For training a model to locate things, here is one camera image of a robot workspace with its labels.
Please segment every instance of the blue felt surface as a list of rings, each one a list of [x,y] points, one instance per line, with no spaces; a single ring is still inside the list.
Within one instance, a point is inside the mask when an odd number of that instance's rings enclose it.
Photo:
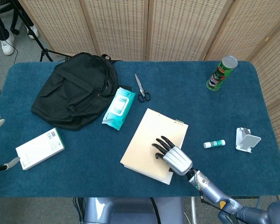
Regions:
[[[31,106],[57,63],[18,63],[0,98],[0,164],[15,148],[53,128]],[[206,81],[218,62],[117,62],[119,83],[138,93],[136,73],[151,101],[135,100],[120,131],[102,125],[104,113],[79,131],[59,129],[65,150],[23,171],[20,164],[0,172],[0,196],[197,196],[186,177],[168,186],[120,164],[145,111],[151,108],[189,125],[182,149],[214,184],[231,196],[280,194],[280,152],[257,73],[249,62],[212,92]],[[252,153],[235,149],[237,127],[260,136]],[[203,142],[226,145],[204,149]]]

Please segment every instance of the pringles can lid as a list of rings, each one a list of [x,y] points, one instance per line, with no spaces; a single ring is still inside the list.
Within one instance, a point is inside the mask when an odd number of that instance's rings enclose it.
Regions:
[[[229,69],[237,67],[237,59],[234,56],[228,55],[222,59],[222,62]]]

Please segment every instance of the wet wipes package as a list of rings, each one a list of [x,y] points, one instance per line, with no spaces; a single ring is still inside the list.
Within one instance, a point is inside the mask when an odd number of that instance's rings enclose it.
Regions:
[[[104,115],[102,120],[103,124],[107,124],[117,130],[120,130],[125,118],[129,112],[129,109],[134,101],[135,93],[119,88],[116,95],[108,108],[108,111]]]

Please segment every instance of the green can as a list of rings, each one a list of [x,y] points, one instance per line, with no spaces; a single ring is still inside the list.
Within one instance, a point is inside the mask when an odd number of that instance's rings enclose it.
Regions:
[[[218,90],[235,67],[237,67],[237,59],[234,56],[228,55],[224,57],[210,79],[207,81],[207,88],[212,91]]]

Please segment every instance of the white sneaker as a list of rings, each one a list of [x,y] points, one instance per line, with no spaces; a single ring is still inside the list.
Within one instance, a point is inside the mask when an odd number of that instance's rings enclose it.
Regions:
[[[14,42],[14,36],[12,33],[9,33],[8,39],[6,39],[5,41],[1,41],[1,48],[3,49],[5,55],[11,55],[13,53],[14,51],[14,48],[12,47],[13,42]]]
[[[30,28],[34,31],[36,37],[38,37],[39,34],[38,34],[38,30],[37,30],[36,26],[34,25],[34,26],[30,27]]]

